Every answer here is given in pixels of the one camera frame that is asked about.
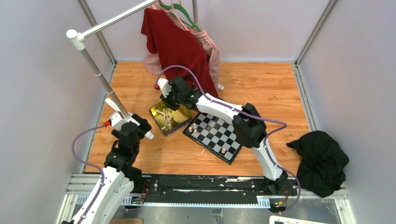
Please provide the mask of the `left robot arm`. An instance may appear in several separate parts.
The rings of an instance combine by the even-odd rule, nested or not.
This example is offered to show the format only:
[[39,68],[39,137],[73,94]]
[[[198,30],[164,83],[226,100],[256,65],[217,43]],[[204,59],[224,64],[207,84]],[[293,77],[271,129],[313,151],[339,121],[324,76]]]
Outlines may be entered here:
[[140,140],[149,134],[151,125],[137,114],[132,114],[131,118],[132,121],[112,130],[117,140],[103,168],[85,162],[72,150],[76,160],[96,168],[100,177],[80,210],[69,221],[64,220],[64,224],[108,224],[127,194],[142,189],[142,171],[132,164],[139,153]]

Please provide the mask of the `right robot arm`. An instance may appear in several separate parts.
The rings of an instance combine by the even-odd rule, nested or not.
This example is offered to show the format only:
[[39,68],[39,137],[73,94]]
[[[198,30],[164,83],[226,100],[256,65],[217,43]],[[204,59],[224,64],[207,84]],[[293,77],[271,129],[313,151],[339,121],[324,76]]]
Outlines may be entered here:
[[228,103],[209,93],[193,90],[179,76],[167,80],[158,78],[155,89],[162,92],[160,98],[172,110],[181,105],[189,110],[213,115],[234,127],[236,141],[250,148],[264,172],[264,184],[269,193],[278,195],[286,189],[288,173],[277,161],[268,141],[266,124],[256,108]]

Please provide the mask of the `black white chess board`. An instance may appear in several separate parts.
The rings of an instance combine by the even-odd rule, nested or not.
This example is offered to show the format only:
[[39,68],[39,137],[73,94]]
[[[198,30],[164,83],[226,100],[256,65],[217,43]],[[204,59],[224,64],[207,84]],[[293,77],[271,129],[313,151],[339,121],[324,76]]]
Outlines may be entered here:
[[[194,136],[193,132],[190,133],[189,127],[192,127],[193,132],[196,129],[198,135]],[[234,127],[207,113],[199,112],[183,130],[183,134],[228,165],[232,164],[242,148],[242,145],[236,141]],[[225,154],[221,153],[222,148],[226,149]]]

